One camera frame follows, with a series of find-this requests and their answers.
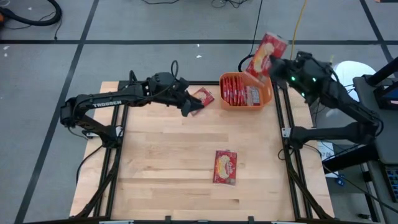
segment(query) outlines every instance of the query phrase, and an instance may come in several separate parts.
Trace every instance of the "black stand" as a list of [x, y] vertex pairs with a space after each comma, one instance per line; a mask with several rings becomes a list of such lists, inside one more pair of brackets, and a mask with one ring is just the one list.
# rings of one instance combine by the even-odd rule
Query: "black stand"
[[[334, 172], [354, 165], [359, 165], [367, 161], [378, 159], [379, 155], [377, 154], [374, 144], [368, 144], [366, 146], [360, 147], [359, 149], [347, 152], [341, 156], [336, 156], [332, 159], [328, 159], [327, 161], [323, 161], [322, 164], [329, 168], [330, 171]], [[323, 171], [325, 174], [330, 173], [330, 171], [326, 169], [323, 169]]]

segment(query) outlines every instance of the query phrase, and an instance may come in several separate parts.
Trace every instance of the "wooden table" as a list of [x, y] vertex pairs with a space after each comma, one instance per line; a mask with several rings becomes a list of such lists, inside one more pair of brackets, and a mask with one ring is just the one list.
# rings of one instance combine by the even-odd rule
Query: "wooden table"
[[[117, 86], [118, 82], [103, 82], [101, 92], [116, 91]], [[200, 87], [188, 90], [193, 93]], [[219, 87], [206, 88], [215, 101], [195, 117], [184, 118], [180, 110], [156, 103], [129, 109], [112, 219], [164, 220], [171, 215], [173, 220], [234, 221], [252, 215], [256, 221], [294, 220], [285, 162], [277, 158], [282, 142], [274, 100], [261, 111], [225, 111], [220, 108]], [[294, 90], [289, 94], [295, 124], [311, 127], [308, 106]], [[120, 123], [123, 110], [119, 111]], [[110, 124], [112, 113], [113, 108], [97, 109], [94, 118]], [[88, 141], [85, 156], [100, 144], [99, 138]], [[224, 149], [238, 153], [236, 186], [212, 183], [215, 151]], [[104, 152], [82, 167], [71, 215], [96, 191]], [[309, 191], [333, 216], [319, 154], [308, 147], [301, 153]]]

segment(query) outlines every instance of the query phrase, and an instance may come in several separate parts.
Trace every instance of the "orange plastic container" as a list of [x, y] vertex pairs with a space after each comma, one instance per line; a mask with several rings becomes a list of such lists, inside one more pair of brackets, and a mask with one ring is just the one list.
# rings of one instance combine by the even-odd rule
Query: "orange plastic container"
[[221, 80], [226, 77], [242, 77], [244, 86], [249, 85], [249, 86], [257, 87], [259, 90], [259, 94], [260, 94], [260, 105], [258, 105], [258, 106], [231, 106], [221, 96], [221, 94], [223, 92], [223, 86], [220, 85], [221, 108], [223, 108], [224, 110], [261, 110], [264, 107], [264, 105], [266, 105], [272, 99], [272, 84], [271, 84], [271, 79], [269, 77], [267, 77], [268, 80], [266, 81], [266, 84], [264, 84], [264, 83], [259, 82], [255, 78], [253, 78], [251, 75], [245, 74], [244, 72], [228, 72], [228, 73], [224, 73], [220, 77], [220, 83], [221, 83]]

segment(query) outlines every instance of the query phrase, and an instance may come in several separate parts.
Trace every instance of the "gray floor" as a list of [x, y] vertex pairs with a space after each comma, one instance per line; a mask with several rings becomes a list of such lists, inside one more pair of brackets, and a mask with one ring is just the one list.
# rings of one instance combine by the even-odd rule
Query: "gray floor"
[[[51, 140], [48, 154], [37, 185], [33, 185], [35, 190], [24, 221], [68, 217], [75, 192], [75, 171], [83, 158], [86, 143], [70, 135], [60, 124], [50, 125], [67, 77], [73, 77], [68, 97], [96, 93], [102, 81], [125, 80], [130, 69], [139, 78], [145, 78], [155, 72], [168, 71], [171, 61], [176, 59], [181, 77], [218, 80], [222, 73], [237, 70], [238, 62], [248, 54], [251, 45], [211, 44], [210, 40], [251, 40], [260, 5], [258, 0], [249, 0], [239, 9], [229, 4], [215, 9], [211, 7], [211, 0], [181, 0], [155, 6], [139, 0], [57, 2], [63, 9], [58, 39], [74, 42], [23, 41], [52, 40], [57, 25], [0, 30], [1, 223], [14, 223], [40, 151], [46, 148], [45, 137], [51, 137], [52, 131], [52, 138], [47, 138], [47, 141]], [[87, 26], [87, 41], [80, 42], [93, 3], [94, 6], [98, 3], [98, 7], [92, 23]], [[302, 3], [303, 0], [264, 0], [256, 39], [261, 39], [268, 31], [290, 40]], [[378, 4], [373, 0], [366, 0], [366, 3], [384, 40], [398, 40], [398, 4]], [[16, 14], [33, 19], [53, 11], [43, 0], [11, 0], [8, 7]], [[15, 21], [6, 25], [23, 26]], [[95, 44], [90, 42], [92, 40], [193, 41], [189, 44]], [[194, 40], [207, 44], [197, 45]], [[306, 50], [326, 61], [334, 55], [335, 63], [354, 60], [375, 70], [387, 63], [386, 54], [398, 56], [398, 42], [390, 42], [395, 45], [388, 45], [389, 53], [383, 52], [359, 0], [309, 0], [297, 40], [330, 41], [321, 43], [326, 45], [316, 45], [317, 42], [296, 45], [295, 52]], [[343, 40], [370, 41], [346, 45]], [[80, 54], [76, 50], [84, 43]], [[284, 56], [288, 57], [289, 52], [290, 47]], [[78, 59], [76, 68], [73, 59]], [[366, 205], [351, 201], [353, 197], [364, 201], [363, 195], [348, 187], [334, 190], [333, 182], [329, 187], [333, 204], [341, 205], [334, 206], [336, 216], [342, 220], [361, 221], [356, 214], [366, 213]]]

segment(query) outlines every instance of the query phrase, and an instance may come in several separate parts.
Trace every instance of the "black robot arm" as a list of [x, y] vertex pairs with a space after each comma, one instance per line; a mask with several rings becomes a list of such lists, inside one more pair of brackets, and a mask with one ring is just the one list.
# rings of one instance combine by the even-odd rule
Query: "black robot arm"
[[70, 98], [61, 107], [61, 123], [68, 128], [80, 126], [84, 130], [97, 134], [104, 147], [117, 147], [120, 142], [113, 126], [105, 126], [86, 115], [90, 109], [108, 106], [145, 106], [148, 103], [162, 103], [181, 109], [182, 116], [203, 108], [200, 100], [192, 97], [187, 88], [189, 83], [180, 78], [177, 80], [171, 73], [157, 73], [144, 82], [134, 82], [134, 74], [130, 77], [130, 85], [123, 90], [111, 93], [78, 95]]
[[282, 133], [292, 147], [300, 149], [307, 141], [325, 139], [347, 139], [353, 143], [369, 144], [375, 138], [380, 123], [378, 115], [349, 96], [330, 63], [319, 62], [310, 53], [298, 52], [295, 60], [272, 58], [270, 75], [274, 81], [286, 81], [305, 98], [307, 104], [311, 105], [319, 99], [323, 105], [338, 108], [356, 120], [342, 128], [284, 128]]

